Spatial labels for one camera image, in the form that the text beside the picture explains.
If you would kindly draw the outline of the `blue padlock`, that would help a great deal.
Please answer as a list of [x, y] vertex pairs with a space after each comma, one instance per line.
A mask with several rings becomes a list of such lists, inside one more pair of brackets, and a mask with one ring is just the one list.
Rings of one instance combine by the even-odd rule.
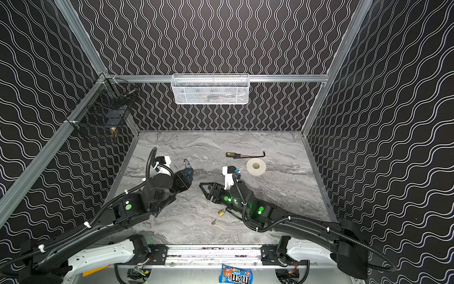
[[192, 178], [192, 177], [193, 177], [194, 170], [193, 170], [193, 168], [192, 168], [192, 166], [191, 166], [189, 160], [188, 160], [188, 159], [184, 159], [183, 162], [184, 162], [184, 165], [185, 165], [185, 170], [184, 170], [184, 172], [185, 172], [186, 176], [187, 176], [188, 178]]

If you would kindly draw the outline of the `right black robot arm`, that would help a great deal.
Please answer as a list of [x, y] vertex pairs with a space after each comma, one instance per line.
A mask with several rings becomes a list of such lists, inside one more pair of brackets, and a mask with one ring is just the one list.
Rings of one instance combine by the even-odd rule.
[[365, 280], [370, 269], [382, 272], [397, 270], [390, 258], [365, 241], [351, 221], [328, 222], [293, 214], [256, 198], [243, 181], [235, 180], [229, 189], [216, 182], [201, 182], [199, 187], [207, 200], [239, 213], [248, 229], [256, 233], [272, 230], [284, 233], [280, 247], [286, 250], [288, 259], [293, 248], [290, 242], [304, 239], [329, 250], [338, 269], [349, 276]]

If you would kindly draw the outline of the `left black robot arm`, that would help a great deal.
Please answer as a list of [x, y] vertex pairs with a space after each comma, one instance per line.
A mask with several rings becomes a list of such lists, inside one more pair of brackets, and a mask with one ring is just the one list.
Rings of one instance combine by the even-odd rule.
[[184, 168], [174, 172], [167, 156], [156, 156], [153, 148], [145, 167], [145, 180], [112, 198], [88, 221], [49, 240], [22, 244], [19, 257], [1, 265], [1, 277], [21, 284], [60, 284], [81, 272], [78, 262], [88, 265], [82, 253], [98, 241], [125, 231], [159, 213], [188, 190], [194, 170], [184, 160]]

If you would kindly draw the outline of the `brass padlock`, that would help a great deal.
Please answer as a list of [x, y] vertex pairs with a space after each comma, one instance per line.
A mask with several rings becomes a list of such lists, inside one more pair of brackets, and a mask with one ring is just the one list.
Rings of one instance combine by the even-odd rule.
[[225, 215], [226, 211], [227, 211], [226, 209], [221, 209], [221, 210], [218, 211], [218, 215], [220, 217], [222, 217], [223, 215]]

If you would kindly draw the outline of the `black yellow pry tool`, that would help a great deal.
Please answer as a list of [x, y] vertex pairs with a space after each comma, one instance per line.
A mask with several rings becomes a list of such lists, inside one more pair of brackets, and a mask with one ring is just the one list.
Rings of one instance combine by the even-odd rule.
[[266, 157], [266, 153], [263, 152], [261, 155], [242, 155], [241, 153], [227, 152], [226, 157], [230, 157], [233, 159], [253, 159]]

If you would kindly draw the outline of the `white tape roll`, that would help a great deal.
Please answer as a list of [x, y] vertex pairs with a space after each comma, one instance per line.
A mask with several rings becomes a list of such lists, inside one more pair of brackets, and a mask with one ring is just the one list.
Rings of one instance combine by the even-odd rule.
[[253, 176], [261, 176], [267, 170], [265, 161], [260, 158], [251, 158], [246, 165], [247, 172]]

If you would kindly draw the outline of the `m&m candy bag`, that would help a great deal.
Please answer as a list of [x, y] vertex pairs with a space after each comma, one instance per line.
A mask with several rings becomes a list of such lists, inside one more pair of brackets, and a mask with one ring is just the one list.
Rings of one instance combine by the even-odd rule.
[[241, 269], [223, 264], [219, 276], [220, 284], [252, 284], [253, 273], [250, 269]]

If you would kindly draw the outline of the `brass item in basket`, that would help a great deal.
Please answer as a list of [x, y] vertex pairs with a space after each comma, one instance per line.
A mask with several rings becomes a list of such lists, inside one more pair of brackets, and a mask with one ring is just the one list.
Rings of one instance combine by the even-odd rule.
[[109, 130], [110, 130], [110, 136], [112, 139], [115, 139], [118, 137], [118, 130], [116, 127], [111, 127]]

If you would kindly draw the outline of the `white mesh basket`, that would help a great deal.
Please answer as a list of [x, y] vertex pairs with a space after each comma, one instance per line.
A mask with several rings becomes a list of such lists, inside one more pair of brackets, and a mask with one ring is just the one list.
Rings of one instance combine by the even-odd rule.
[[247, 73], [175, 73], [171, 90], [180, 105], [245, 105], [249, 102]]

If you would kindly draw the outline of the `yellow block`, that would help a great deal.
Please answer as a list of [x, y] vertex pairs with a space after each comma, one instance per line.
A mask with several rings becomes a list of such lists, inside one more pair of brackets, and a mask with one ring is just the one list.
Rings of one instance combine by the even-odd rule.
[[83, 273], [82, 273], [82, 276], [83, 276], [83, 277], [87, 277], [87, 276], [90, 276], [90, 275], [92, 275], [92, 274], [94, 274], [94, 273], [100, 272], [100, 271], [102, 271], [102, 270], [104, 270], [104, 269], [107, 269], [107, 268], [109, 268], [109, 265], [103, 266], [103, 267], [99, 267], [99, 268], [96, 268], [96, 269], [92, 269], [92, 270], [83, 272]]

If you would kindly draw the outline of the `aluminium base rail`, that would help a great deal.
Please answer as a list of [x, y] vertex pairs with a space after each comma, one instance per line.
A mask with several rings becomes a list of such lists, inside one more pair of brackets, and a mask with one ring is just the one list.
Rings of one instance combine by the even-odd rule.
[[163, 269], [214, 269], [223, 264], [246, 269], [292, 268], [310, 261], [311, 268], [337, 268], [331, 252], [307, 240], [297, 241], [290, 256], [278, 245], [152, 245], [151, 261], [138, 266]]

